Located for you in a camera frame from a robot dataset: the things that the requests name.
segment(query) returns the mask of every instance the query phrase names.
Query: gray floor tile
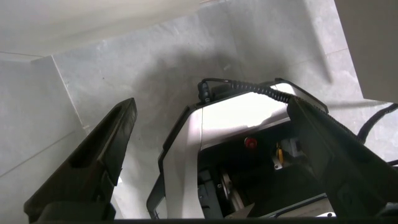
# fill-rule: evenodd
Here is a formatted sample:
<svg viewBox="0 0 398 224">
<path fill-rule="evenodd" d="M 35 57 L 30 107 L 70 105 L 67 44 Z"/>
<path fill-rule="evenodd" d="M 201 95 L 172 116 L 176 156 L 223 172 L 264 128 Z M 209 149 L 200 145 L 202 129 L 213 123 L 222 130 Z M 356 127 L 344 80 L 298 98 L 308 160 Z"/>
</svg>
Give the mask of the gray floor tile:
<svg viewBox="0 0 398 224">
<path fill-rule="evenodd" d="M 234 0 L 226 8 L 247 79 L 324 54 L 304 1 Z M 328 27 L 328 22 L 321 24 Z"/>
<path fill-rule="evenodd" d="M 73 131 L 54 145 L 0 177 L 0 217 L 3 223 L 28 223 L 24 203 L 85 138 Z"/>
<path fill-rule="evenodd" d="M 81 126 L 51 57 L 0 62 L 0 175 Z"/>
</svg>

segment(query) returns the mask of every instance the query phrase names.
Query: gray marble floor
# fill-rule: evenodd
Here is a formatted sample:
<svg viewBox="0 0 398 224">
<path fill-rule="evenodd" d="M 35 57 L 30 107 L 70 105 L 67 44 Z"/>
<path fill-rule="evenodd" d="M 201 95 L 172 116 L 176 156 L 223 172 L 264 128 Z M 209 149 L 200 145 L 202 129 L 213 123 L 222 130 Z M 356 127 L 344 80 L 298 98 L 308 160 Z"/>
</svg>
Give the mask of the gray marble floor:
<svg viewBox="0 0 398 224">
<path fill-rule="evenodd" d="M 333 0 L 227 0 L 124 36 L 53 56 L 86 132 L 134 97 L 138 119 L 114 196 L 125 218 L 147 218 L 162 144 L 205 77 L 286 78 L 324 101 L 355 133 L 383 102 L 364 100 Z M 398 113 L 367 146 L 398 159 Z"/>
</svg>

